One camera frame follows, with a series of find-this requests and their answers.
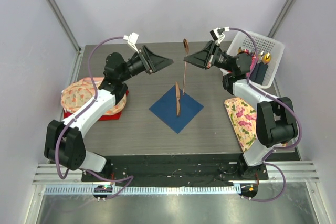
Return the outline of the blue paper napkin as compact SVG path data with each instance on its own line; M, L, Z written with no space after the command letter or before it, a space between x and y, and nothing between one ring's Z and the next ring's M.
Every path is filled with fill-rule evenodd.
M203 105L180 90L180 115L177 116L176 86L171 87L149 110L163 123L179 134L190 121L203 109Z

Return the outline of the rose gold spoon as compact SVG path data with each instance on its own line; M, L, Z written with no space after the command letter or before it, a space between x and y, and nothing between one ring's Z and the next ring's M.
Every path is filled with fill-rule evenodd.
M183 46L185 50L185 56L187 57L189 53L189 45L188 45L188 41L186 38L183 39ZM182 89L183 95L185 93L186 65L187 65L187 62L184 62L184 76L183 76L183 89Z

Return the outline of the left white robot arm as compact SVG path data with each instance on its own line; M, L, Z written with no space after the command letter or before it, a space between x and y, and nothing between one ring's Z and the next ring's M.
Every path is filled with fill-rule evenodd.
M94 95L77 112L62 121L51 121L47 126L44 156L54 161L61 179L67 177L60 168L85 170L105 182L112 174L111 164L99 154L86 150L84 137L90 128L125 96L126 81L145 72L156 73L173 64L173 60L156 55L143 46L133 56L124 60L118 52L106 57L104 77L94 86Z

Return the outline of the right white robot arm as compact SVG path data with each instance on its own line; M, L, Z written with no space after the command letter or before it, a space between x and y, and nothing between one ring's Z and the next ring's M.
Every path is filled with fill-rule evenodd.
M218 67L226 70L228 73L222 78L223 88L256 111L256 137L238 159L239 177L253 178L276 148L297 137L299 122L292 101L288 97L278 98L264 93L248 81L252 64L249 53L231 56L222 51L218 43L209 41L201 51L184 57L184 61L202 69Z

